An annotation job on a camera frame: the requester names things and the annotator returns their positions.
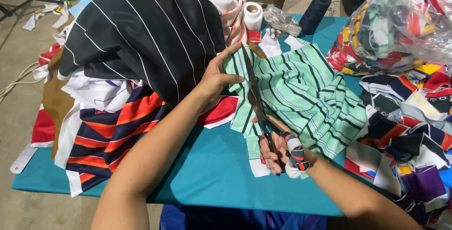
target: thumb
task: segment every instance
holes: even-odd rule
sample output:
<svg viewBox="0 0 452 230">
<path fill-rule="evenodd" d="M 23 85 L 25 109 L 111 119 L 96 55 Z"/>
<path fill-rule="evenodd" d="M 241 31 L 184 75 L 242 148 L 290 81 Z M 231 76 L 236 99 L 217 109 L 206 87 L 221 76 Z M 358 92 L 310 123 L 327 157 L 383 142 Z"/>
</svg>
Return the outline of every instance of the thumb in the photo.
<svg viewBox="0 0 452 230">
<path fill-rule="evenodd" d="M 245 78 L 243 76 L 239 76 L 236 74 L 219 74 L 220 76 L 220 83 L 226 84 L 226 83 L 241 83 L 245 81 Z"/>
</svg>

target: person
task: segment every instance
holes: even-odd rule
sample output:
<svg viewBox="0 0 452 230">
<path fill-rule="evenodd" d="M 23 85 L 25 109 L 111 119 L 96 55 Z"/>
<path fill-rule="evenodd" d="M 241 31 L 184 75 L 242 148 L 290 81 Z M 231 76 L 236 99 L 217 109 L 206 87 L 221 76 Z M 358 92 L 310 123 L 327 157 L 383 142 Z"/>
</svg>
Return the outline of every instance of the person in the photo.
<svg viewBox="0 0 452 230">
<path fill-rule="evenodd" d="M 244 81 L 243 77 L 223 72 L 223 60 L 238 48 L 240 48 L 240 44 L 228 47 L 210 61 L 200 83 L 166 117 L 149 130 L 124 157 L 105 186 L 94 214 L 91 229 L 142 230 L 150 228 L 146 198 L 167 173 L 184 141 L 193 129 L 201 111 L 208 103 L 216 99 L 229 83 L 241 83 Z M 280 130 L 290 132 L 288 127 L 281 122 L 271 116 L 268 116 L 268 118 Z M 273 174 L 276 174 L 281 173 L 282 169 L 275 163 L 275 159 L 280 157 L 283 162 L 287 161 L 287 158 L 284 158 L 287 145 L 282 137 L 277 136 L 275 133 L 272 133 L 272 136 L 277 150 L 280 150 L 279 155 L 269 151 L 266 139 L 261 139 L 260 145 L 263 158 L 267 160 Z M 353 223 L 357 225 L 356 229 L 422 229 L 404 210 L 380 193 L 337 169 L 308 149 L 304 148 L 304 151 L 305 158 L 311 165 L 307 170 L 307 174 L 342 210 L 345 216 L 353 219 Z M 169 210 L 164 209 L 166 212 L 171 212 L 172 210 L 177 210 L 177 207 L 173 206 Z M 221 211 L 219 208 L 211 207 L 211 212 L 209 213 L 206 210 L 198 210 L 197 208 L 195 212 L 200 213 L 200 217 L 187 216 L 185 219 L 190 218 L 191 221 L 196 221 L 197 219 L 205 219 L 208 215 L 216 214 L 218 216 L 220 214 L 220 216 L 226 218 L 223 219 L 224 222 L 233 221 L 235 214 L 232 212 L 237 209 L 224 210 Z M 177 221 L 180 220 L 179 216 L 181 215 L 176 214 L 172 218 Z M 247 217 L 255 215 L 257 213 L 251 211 Z M 285 217 L 282 213 L 277 216 L 270 214 L 270 217 L 272 215 L 273 219 L 283 219 Z M 297 229 L 303 219 L 298 221 L 298 223 L 292 224 L 292 226 Z M 184 225 L 182 222 L 178 226 L 183 229 L 188 225 Z M 259 229 L 256 224 L 236 228 Z M 261 229 L 264 228 L 276 229 L 279 227 L 261 227 Z"/>
</svg>

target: navy and orange striped fabric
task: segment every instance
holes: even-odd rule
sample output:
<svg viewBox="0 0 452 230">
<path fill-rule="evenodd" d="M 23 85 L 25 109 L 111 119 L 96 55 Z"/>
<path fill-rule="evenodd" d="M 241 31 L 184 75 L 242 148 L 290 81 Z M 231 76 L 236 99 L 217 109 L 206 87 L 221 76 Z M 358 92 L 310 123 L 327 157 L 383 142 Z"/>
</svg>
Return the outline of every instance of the navy and orange striped fabric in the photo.
<svg viewBox="0 0 452 230">
<path fill-rule="evenodd" d="M 116 113 L 82 109 L 66 170 L 78 172 L 82 191 L 110 178 L 132 146 L 165 117 L 170 107 L 147 85 L 133 92 Z"/>
</svg>

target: clear plastic bag of fabric scraps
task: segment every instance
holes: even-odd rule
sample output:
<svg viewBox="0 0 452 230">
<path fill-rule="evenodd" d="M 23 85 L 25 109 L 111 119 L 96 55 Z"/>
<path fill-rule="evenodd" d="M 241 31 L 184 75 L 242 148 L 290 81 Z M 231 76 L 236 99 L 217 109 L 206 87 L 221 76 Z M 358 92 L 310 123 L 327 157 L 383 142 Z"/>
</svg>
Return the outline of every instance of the clear plastic bag of fabric scraps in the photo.
<svg viewBox="0 0 452 230">
<path fill-rule="evenodd" d="M 407 71 L 452 64 L 452 0 L 367 0 L 327 54 L 345 74 Z"/>
<path fill-rule="evenodd" d="M 290 14 L 287 14 L 272 4 L 268 5 L 263 11 L 263 18 L 273 28 L 285 31 L 294 37 L 298 36 L 302 30 L 298 26 L 298 22 Z"/>
</svg>

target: table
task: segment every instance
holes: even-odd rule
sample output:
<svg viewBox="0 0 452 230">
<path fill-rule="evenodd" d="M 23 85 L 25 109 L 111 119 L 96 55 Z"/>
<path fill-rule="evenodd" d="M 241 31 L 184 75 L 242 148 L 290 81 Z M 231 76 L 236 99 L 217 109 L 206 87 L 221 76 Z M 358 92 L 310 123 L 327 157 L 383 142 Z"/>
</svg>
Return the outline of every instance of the table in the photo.
<svg viewBox="0 0 452 230">
<path fill-rule="evenodd" d="M 302 15 L 293 16 L 299 20 Z M 344 17 L 325 16 L 316 33 L 302 39 L 317 43 L 326 54 L 346 21 Z M 287 51 L 285 47 L 288 46 L 281 43 L 283 52 Z M 344 77 L 347 86 L 361 94 L 359 78 Z M 311 178 L 291 179 L 286 174 L 254 178 L 245 139 L 242 134 L 230 130 L 229 125 L 214 129 L 195 126 L 148 202 L 343 215 Z M 11 187 L 21 191 L 69 194 L 65 170 L 50 160 L 51 150 L 38 149 L 24 171 L 15 176 Z M 334 158 L 334 162 L 343 166 L 345 150 Z M 105 184 L 106 181 L 81 195 L 99 197 Z"/>
</svg>

